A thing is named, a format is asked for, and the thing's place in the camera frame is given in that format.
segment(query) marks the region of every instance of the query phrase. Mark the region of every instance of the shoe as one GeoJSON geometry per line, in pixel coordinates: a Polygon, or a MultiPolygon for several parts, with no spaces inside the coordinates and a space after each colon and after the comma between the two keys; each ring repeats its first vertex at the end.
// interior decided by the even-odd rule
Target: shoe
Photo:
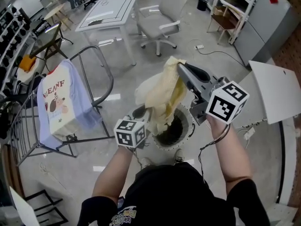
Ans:
{"type": "Polygon", "coordinates": [[[142,169],[152,165],[152,163],[148,157],[143,157],[141,159],[140,163],[142,164],[142,169]]]}
{"type": "Polygon", "coordinates": [[[184,161],[184,154],[182,149],[178,149],[174,155],[174,165],[184,161]]]}

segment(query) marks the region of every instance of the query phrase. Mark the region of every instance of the refrigerator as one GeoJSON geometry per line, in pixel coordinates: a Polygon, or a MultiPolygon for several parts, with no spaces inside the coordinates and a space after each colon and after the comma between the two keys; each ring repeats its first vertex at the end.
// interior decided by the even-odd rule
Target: refrigerator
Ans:
{"type": "Polygon", "coordinates": [[[266,63],[284,44],[299,23],[287,0],[257,0],[234,46],[245,66],[249,60],[266,63]]]}

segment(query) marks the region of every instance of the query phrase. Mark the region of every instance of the yellow garment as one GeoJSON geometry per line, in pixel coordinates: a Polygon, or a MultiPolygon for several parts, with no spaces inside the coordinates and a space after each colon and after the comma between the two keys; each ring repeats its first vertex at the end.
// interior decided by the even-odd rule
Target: yellow garment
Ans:
{"type": "Polygon", "coordinates": [[[176,107],[186,96],[186,86],[177,72],[179,62],[186,63],[172,56],[167,60],[159,81],[146,96],[145,108],[152,108],[148,130],[155,136],[171,125],[176,107]]]}
{"type": "Polygon", "coordinates": [[[25,72],[29,72],[34,63],[36,62],[36,57],[29,58],[29,55],[25,55],[19,65],[20,69],[23,69],[25,72]]]}

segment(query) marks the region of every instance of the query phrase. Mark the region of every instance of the wooden chair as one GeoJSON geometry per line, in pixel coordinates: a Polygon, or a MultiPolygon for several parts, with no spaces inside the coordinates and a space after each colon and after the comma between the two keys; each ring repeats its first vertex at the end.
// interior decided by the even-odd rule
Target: wooden chair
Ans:
{"type": "Polygon", "coordinates": [[[223,29],[222,34],[220,35],[220,38],[217,41],[217,44],[220,44],[220,41],[221,41],[223,35],[225,34],[225,31],[233,29],[233,32],[231,33],[231,36],[228,40],[228,41],[230,41],[232,39],[232,36],[234,35],[235,30],[237,29],[238,25],[240,24],[241,19],[243,18],[242,14],[238,10],[234,9],[233,7],[229,7],[227,5],[224,5],[224,6],[226,7],[226,9],[225,9],[223,15],[215,15],[215,14],[211,15],[210,24],[209,24],[209,27],[207,29],[207,32],[209,32],[212,20],[216,21],[219,25],[217,31],[219,31],[220,28],[223,29]],[[226,14],[227,14],[228,10],[230,10],[232,13],[235,13],[235,14],[238,15],[239,19],[238,19],[237,24],[233,24],[231,22],[231,20],[228,17],[226,17],[226,14]]]}

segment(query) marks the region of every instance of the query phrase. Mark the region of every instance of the gray office chair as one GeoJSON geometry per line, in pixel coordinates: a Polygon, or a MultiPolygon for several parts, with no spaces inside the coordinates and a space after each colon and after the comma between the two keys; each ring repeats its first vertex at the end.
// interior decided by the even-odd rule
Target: gray office chair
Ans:
{"type": "Polygon", "coordinates": [[[177,46],[164,39],[169,35],[180,31],[180,14],[187,0],[162,0],[160,5],[154,5],[139,9],[140,11],[150,8],[158,8],[161,14],[153,14],[148,17],[142,17],[137,22],[142,32],[148,37],[148,41],[141,44],[141,48],[145,48],[145,45],[151,42],[156,42],[158,57],[160,54],[160,43],[167,43],[173,48],[177,46]]]}

